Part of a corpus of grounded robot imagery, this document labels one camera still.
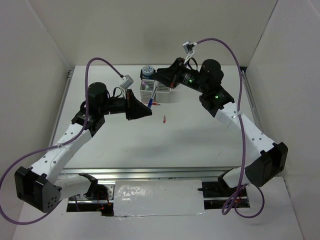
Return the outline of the blue pen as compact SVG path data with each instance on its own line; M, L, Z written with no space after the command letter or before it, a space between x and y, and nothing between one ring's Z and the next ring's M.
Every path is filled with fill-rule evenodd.
M148 102L148 105L147 105L147 107L148 107L149 109L150 109L150 108L152 107L152 105L153 105L153 101L154 101L154 98L155 98L155 96L156 96L157 89L158 89L157 86L154 87L154 89L153 89L151 98L149 99L149 102Z

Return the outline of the blue glue jar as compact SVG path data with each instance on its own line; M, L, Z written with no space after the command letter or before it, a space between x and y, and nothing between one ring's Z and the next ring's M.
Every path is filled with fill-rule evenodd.
M141 71L145 76L151 76L156 72L154 67L151 65L145 65L142 67Z

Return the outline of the purple highlighter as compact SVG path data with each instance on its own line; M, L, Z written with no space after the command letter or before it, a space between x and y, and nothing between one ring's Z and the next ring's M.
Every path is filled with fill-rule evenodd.
M148 86L148 84L145 81L142 81L141 86L142 86L143 90L145 90L145 86Z

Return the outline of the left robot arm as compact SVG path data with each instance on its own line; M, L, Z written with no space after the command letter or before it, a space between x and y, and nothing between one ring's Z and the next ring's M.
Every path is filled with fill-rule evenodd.
M60 201L75 195L92 200L100 190L108 190L88 173L58 179L76 152L103 126L106 115L125 114L129 121L152 115L152 110L137 100L131 89L125 91L124 97L110 96L104 83L94 82L86 92L86 100L55 148L29 168L19 167L14 174L17 197L43 213L49 213Z

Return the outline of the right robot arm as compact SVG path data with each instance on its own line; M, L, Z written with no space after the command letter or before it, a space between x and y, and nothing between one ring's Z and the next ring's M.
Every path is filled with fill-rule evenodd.
M240 112L234 98L222 87L224 73L218 61L207 59L200 70L187 68L184 61L178 57L171 66L159 68L152 78L171 89L184 85L200 92L199 101L209 114L241 138L241 166L218 178L220 194L230 196L238 185L262 187L284 170L287 145L269 138Z

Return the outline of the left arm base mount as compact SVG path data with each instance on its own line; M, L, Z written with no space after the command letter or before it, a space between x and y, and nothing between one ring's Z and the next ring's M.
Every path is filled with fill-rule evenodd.
M102 216L114 216L114 184L101 184L98 180L87 174L80 173L90 181L85 193L74 195L68 199L66 211L69 213L99 212Z

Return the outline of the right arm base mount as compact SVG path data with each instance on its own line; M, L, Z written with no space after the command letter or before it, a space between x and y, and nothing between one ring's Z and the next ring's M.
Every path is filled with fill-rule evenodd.
M213 210L222 209L225 202L236 189L236 187L229 188L222 181L222 177L218 177L215 181L203 181L202 187L198 191L203 194L204 209Z

